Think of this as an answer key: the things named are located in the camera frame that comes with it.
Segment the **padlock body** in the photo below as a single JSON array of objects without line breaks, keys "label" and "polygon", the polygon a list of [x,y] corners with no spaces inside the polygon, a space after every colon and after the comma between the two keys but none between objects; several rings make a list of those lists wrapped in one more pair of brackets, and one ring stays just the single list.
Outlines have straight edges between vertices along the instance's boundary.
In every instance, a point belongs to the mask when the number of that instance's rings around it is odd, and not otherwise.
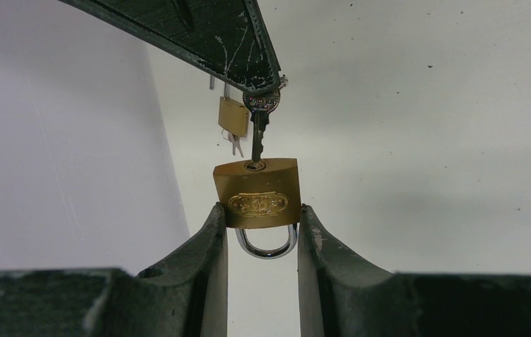
[{"label": "padlock body", "polygon": [[227,227],[250,230],[298,223],[301,191],[296,159],[263,159],[265,168],[257,172],[247,168],[250,162],[237,161],[214,168]]},{"label": "padlock body", "polygon": [[232,98],[220,97],[218,111],[218,125],[235,136],[247,135],[249,111],[242,104]]}]

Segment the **embossed logo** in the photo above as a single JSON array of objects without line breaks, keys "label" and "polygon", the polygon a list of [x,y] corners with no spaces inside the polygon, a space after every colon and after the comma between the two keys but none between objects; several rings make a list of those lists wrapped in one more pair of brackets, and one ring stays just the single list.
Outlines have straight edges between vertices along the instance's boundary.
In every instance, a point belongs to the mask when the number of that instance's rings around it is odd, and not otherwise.
[{"label": "embossed logo", "polygon": [[284,193],[239,193],[228,200],[230,210],[239,216],[275,216],[288,206]]}]

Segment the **padlock shackle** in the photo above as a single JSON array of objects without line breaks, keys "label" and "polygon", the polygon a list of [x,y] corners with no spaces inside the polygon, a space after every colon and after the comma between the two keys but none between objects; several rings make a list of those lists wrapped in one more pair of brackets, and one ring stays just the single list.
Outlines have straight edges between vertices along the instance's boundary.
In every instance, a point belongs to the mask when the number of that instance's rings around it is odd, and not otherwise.
[{"label": "padlock shackle", "polygon": [[264,260],[273,260],[275,258],[281,258],[292,251],[296,246],[297,239],[299,238],[299,232],[296,230],[297,224],[288,225],[288,240],[278,249],[259,249],[249,242],[247,239],[247,234],[245,230],[235,228],[237,233],[237,239],[239,244],[244,251],[246,251],[250,256],[256,258],[262,258]]}]

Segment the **key head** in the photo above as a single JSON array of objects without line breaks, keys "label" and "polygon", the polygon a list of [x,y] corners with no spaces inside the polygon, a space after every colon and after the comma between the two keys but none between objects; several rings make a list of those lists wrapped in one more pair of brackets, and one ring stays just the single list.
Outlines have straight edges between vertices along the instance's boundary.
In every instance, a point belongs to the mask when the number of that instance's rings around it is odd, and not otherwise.
[{"label": "key head", "polygon": [[252,96],[244,93],[243,103],[245,104],[245,107],[249,109],[251,114],[254,114],[255,112],[267,112],[270,114],[272,111],[276,110],[280,103],[280,90],[271,91],[259,96]]}]

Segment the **black plastic part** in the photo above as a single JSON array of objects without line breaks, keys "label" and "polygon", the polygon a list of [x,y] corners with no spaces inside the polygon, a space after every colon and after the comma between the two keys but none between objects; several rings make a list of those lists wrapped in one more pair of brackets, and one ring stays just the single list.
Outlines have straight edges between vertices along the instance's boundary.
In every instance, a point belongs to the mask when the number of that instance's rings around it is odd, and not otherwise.
[{"label": "black plastic part", "polygon": [[301,335],[531,336],[531,276],[396,274],[361,258],[303,207]]},{"label": "black plastic part", "polygon": [[226,337],[228,253],[216,205],[184,245],[121,270],[0,272],[0,336]]},{"label": "black plastic part", "polygon": [[239,90],[280,85],[272,41],[255,0],[60,0]]}]

